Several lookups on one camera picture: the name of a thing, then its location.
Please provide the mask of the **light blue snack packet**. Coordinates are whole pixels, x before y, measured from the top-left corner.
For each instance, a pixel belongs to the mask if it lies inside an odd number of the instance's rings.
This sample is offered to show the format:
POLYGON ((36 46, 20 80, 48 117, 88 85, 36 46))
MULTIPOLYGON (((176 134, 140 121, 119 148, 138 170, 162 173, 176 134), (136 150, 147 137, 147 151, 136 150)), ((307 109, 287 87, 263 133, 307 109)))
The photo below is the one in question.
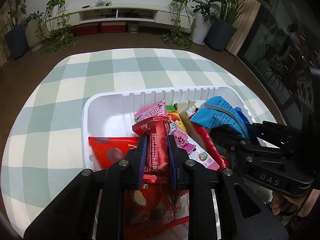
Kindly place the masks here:
POLYGON ((207 129, 228 125, 231 130, 238 132, 243 138, 249 138, 245 122, 221 96, 208 99, 190 120, 207 129))

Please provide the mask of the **shiny red snack packet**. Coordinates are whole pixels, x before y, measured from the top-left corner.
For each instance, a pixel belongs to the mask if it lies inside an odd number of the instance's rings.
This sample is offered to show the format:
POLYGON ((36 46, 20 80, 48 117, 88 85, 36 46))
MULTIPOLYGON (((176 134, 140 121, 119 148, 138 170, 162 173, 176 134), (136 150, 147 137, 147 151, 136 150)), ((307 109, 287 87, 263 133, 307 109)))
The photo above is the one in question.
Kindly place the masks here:
POLYGON ((148 141, 143 181, 152 184, 169 183, 169 118, 167 116, 147 118, 134 124, 132 130, 139 136, 146 136, 148 141))

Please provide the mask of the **pink cartoon snack packet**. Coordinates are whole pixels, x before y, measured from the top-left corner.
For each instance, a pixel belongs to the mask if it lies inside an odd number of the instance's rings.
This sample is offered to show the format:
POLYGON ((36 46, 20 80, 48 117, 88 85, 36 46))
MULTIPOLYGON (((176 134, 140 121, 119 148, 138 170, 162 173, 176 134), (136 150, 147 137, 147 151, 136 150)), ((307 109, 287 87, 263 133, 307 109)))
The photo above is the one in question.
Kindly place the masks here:
MULTIPOLYGON (((147 118, 168 117, 165 100, 149 105, 134 115, 136 123, 147 118)), ((178 148, 186 150, 190 159, 201 163, 205 168, 218 170, 215 160, 188 134, 185 134, 173 121, 170 120, 169 135, 173 135, 178 148)))

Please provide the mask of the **large red chocolate bag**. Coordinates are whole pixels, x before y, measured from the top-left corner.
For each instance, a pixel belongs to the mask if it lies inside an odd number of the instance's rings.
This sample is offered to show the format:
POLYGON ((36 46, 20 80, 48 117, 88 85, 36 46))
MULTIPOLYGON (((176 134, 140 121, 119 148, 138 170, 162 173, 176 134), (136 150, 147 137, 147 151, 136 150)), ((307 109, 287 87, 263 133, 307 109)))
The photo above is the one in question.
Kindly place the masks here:
POLYGON ((143 178, 148 139, 105 170, 96 239, 146 239, 189 221, 189 194, 143 178))

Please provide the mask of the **black snack packet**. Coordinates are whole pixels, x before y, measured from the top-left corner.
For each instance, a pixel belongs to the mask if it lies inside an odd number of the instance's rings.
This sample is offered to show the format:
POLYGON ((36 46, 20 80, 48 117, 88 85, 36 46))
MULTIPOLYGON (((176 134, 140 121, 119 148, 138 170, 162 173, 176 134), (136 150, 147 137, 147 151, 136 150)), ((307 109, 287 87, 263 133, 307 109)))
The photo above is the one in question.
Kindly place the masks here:
POLYGON ((222 125, 219 127, 212 128, 209 135, 219 150, 220 154, 224 157, 229 156, 231 146, 230 141, 238 141, 241 139, 241 133, 231 128, 230 125, 222 125))

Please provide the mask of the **dark blue snack packet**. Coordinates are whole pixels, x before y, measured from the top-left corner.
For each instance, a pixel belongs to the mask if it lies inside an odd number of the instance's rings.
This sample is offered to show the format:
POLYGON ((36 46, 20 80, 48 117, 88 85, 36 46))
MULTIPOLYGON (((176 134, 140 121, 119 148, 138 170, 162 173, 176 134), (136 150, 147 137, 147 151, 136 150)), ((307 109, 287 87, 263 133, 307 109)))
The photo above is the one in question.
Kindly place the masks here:
POLYGON ((249 122, 249 120, 246 118, 246 116, 243 114, 242 110, 240 107, 235 107, 234 110, 236 113, 240 116, 242 121, 245 123, 245 126, 247 128, 247 133, 249 135, 249 138, 253 138, 255 135, 255 127, 252 126, 252 124, 249 122))

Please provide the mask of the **red white snack packet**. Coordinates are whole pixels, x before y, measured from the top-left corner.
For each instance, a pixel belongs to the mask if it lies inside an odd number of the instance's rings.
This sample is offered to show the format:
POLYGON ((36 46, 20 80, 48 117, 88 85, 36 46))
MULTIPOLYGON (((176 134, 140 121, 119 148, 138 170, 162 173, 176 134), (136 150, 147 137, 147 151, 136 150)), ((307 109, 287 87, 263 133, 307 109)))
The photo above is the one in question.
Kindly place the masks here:
POLYGON ((204 138, 203 149, 206 150, 206 152, 215 160, 215 162, 219 166, 218 171, 222 171, 225 168, 230 168, 230 164, 228 160, 223 155, 220 154, 216 145, 213 143, 208 131, 207 131, 206 137, 204 138))

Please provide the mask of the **gold snack packet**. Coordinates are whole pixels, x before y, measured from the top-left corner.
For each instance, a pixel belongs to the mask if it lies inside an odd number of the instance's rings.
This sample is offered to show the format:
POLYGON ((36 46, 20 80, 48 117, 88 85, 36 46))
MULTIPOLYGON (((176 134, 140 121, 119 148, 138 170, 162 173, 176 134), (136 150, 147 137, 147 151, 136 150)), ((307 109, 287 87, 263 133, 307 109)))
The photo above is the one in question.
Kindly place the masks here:
POLYGON ((201 125, 191 122, 191 117, 199 110, 204 102, 204 100, 185 100, 174 104, 189 136, 202 148, 204 148, 204 138, 206 137, 207 131, 201 125))

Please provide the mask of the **orange brown snack packet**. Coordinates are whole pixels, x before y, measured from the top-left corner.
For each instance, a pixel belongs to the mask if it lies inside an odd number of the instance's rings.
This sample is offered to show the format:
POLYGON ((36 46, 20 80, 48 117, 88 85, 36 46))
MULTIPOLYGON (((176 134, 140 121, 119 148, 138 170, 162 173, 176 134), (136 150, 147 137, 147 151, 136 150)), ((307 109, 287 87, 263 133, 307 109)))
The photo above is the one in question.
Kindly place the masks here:
POLYGON ((185 134, 188 134, 187 129, 185 128, 180 115, 175 106, 168 105, 166 106, 167 115, 171 121, 173 121, 185 134))

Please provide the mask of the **white plastic tray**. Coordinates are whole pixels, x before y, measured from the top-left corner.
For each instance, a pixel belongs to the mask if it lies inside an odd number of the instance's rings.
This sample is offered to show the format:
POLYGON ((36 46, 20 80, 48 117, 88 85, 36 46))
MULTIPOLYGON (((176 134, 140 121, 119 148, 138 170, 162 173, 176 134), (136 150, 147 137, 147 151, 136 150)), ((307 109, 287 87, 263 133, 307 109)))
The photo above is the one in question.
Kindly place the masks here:
MULTIPOLYGON (((135 113, 165 100, 173 105, 185 100, 204 100, 215 96, 223 97, 233 108, 240 107, 243 114, 253 123, 255 119, 239 94, 231 87, 191 87, 138 90, 128 93, 101 93, 92 96, 82 113, 82 144, 85 171, 89 173, 86 183, 90 201, 87 211, 95 217, 93 229, 97 229, 97 215, 102 195, 105 170, 125 157, 134 148, 139 138, 132 126, 136 124, 135 113)), ((263 202, 244 183, 232 168, 222 171, 206 168, 208 186, 192 187, 189 194, 189 239, 267 239, 268 234, 257 227, 246 230, 249 218, 243 216, 239 194, 253 202, 258 213, 251 218, 256 224, 268 227, 273 224, 272 215, 263 202)))

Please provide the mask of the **green white checkered tablecloth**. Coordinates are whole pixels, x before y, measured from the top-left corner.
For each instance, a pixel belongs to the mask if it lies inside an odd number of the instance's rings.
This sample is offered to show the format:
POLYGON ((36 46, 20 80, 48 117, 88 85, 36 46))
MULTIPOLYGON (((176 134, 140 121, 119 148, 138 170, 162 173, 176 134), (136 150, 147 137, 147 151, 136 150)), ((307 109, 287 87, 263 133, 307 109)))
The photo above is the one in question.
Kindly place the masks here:
POLYGON ((235 89, 256 121, 274 121, 265 104, 237 77, 185 50, 112 49, 60 61, 25 102, 4 148, 1 190, 12 227, 24 234, 83 169, 81 115, 91 96, 211 85, 235 89))

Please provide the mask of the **dark plant pot right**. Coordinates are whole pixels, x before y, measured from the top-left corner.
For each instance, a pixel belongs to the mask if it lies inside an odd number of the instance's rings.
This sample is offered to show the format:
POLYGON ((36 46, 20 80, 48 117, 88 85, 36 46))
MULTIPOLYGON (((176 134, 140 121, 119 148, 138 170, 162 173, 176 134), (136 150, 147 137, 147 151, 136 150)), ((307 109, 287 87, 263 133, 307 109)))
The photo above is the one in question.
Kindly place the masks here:
POLYGON ((212 50, 223 51, 237 29, 222 20, 215 20, 212 24, 204 43, 212 50))

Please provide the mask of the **white plant pot right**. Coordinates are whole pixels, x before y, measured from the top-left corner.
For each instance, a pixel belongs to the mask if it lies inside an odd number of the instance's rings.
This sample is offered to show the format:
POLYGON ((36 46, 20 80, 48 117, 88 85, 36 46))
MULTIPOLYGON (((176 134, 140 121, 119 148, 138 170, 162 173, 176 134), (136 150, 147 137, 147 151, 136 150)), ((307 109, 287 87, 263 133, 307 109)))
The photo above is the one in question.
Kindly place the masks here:
POLYGON ((193 32, 193 42, 197 45, 204 46, 206 38, 212 23, 205 21, 202 15, 198 12, 195 16, 195 28, 193 32))

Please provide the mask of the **white plant pot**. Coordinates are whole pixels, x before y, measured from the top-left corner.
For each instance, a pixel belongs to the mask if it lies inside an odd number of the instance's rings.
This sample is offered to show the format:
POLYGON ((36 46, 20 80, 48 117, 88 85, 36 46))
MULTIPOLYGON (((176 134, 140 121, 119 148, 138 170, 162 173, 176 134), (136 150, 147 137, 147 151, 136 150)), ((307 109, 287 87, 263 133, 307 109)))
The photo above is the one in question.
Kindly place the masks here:
POLYGON ((33 19, 25 24, 25 37, 30 51, 33 53, 43 46, 42 34, 39 29, 39 19, 33 19))
POLYGON ((205 21, 202 15, 198 12, 195 16, 195 28, 193 32, 193 42, 197 45, 204 46, 206 38, 212 23, 205 21))

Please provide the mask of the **red storage box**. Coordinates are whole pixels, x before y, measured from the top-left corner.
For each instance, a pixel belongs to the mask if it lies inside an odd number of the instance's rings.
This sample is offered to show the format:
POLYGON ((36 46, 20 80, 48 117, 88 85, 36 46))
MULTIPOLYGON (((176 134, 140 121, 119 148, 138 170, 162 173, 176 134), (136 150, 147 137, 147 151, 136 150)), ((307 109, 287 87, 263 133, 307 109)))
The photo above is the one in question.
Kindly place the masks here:
POLYGON ((124 33, 126 31, 125 22, 104 22, 101 24, 100 31, 106 33, 124 33))
POLYGON ((97 23, 80 24, 75 27, 75 34, 77 36, 97 34, 98 28, 99 24, 97 23))

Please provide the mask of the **white TV cabinet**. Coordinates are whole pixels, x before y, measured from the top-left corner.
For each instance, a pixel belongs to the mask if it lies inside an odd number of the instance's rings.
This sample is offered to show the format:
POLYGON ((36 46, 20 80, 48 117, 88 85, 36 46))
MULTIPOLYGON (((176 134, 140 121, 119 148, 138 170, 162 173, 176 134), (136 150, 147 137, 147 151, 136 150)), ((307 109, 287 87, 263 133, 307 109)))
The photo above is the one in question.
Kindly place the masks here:
POLYGON ((169 7, 137 3, 113 3, 105 6, 79 7, 66 10, 66 24, 76 26, 92 22, 107 21, 136 21, 154 24, 162 24, 172 27, 180 20, 181 28, 189 32, 194 17, 183 9, 180 16, 176 16, 169 7))

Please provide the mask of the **dark blue plant pot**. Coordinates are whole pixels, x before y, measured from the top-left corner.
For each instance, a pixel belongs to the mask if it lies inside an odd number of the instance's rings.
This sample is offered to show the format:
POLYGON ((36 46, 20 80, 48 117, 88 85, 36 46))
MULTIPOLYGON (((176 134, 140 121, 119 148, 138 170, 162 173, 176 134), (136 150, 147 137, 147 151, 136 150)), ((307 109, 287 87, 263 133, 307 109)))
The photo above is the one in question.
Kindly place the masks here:
POLYGON ((23 23, 7 32, 4 38, 14 60, 20 59, 29 50, 23 23))

